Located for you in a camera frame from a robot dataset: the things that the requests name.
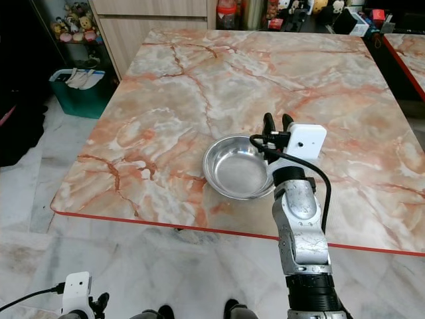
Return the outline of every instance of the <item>marble table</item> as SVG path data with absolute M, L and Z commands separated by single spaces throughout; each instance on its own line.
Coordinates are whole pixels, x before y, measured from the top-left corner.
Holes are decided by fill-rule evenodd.
M 425 35 L 387 34 L 384 43 L 425 101 Z
M 232 200 L 202 171 L 213 141 L 261 132 L 265 112 L 327 129 L 317 164 L 333 185 L 331 245 L 425 256 L 424 152 L 361 38 L 346 35 L 151 31 L 51 208 L 277 239 L 272 194 Z

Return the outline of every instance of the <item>cabinet drawer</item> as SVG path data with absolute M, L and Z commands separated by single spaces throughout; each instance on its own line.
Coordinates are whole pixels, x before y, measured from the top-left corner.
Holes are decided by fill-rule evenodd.
M 99 15 L 206 17 L 207 0 L 93 0 Z
M 206 29 L 206 21 L 182 21 L 169 19 L 108 19 L 100 18 L 104 36 L 121 77 L 153 28 Z

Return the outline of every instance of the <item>stainless steel bowl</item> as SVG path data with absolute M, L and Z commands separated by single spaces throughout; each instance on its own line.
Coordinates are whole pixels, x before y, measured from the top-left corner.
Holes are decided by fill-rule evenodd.
M 215 141 L 205 152 L 203 169 L 210 185 L 230 198 L 258 198 L 274 188 L 272 176 L 267 175 L 267 162 L 246 135 Z

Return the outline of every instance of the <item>shoe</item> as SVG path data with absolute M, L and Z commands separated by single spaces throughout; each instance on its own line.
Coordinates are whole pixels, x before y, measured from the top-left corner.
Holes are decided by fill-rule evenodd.
M 224 316 L 223 316 L 224 319 L 229 319 L 230 318 L 230 311 L 237 304 L 239 304 L 239 301 L 237 301 L 236 299 L 229 299 L 229 300 L 227 300 L 226 304 L 224 305 Z
M 158 313 L 165 319 L 174 319 L 174 311 L 168 304 L 161 306 L 158 310 Z

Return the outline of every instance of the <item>teal storage bin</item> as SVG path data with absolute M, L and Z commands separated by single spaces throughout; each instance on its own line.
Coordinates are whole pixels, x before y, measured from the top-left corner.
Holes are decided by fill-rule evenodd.
M 94 71 L 103 77 L 91 88 L 80 90 L 70 88 L 65 82 L 55 82 L 61 74 L 71 74 L 72 69 L 56 71 L 49 79 L 60 106 L 66 114 L 83 118 L 99 118 L 115 91 L 104 71 Z

